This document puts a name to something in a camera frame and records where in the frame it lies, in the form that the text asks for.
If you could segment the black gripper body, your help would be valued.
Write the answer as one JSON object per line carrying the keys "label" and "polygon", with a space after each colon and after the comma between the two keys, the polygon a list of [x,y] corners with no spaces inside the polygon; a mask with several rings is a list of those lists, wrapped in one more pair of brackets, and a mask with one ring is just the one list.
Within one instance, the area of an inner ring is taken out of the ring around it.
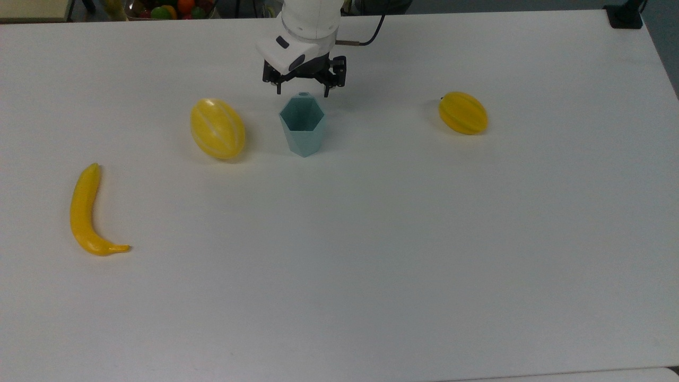
{"label": "black gripper body", "polygon": [[282,74],[270,63],[265,62],[263,68],[263,82],[280,87],[284,82],[292,79],[313,79],[327,89],[343,87],[346,84],[346,57],[337,56],[333,59],[329,55],[313,58],[290,72]]}

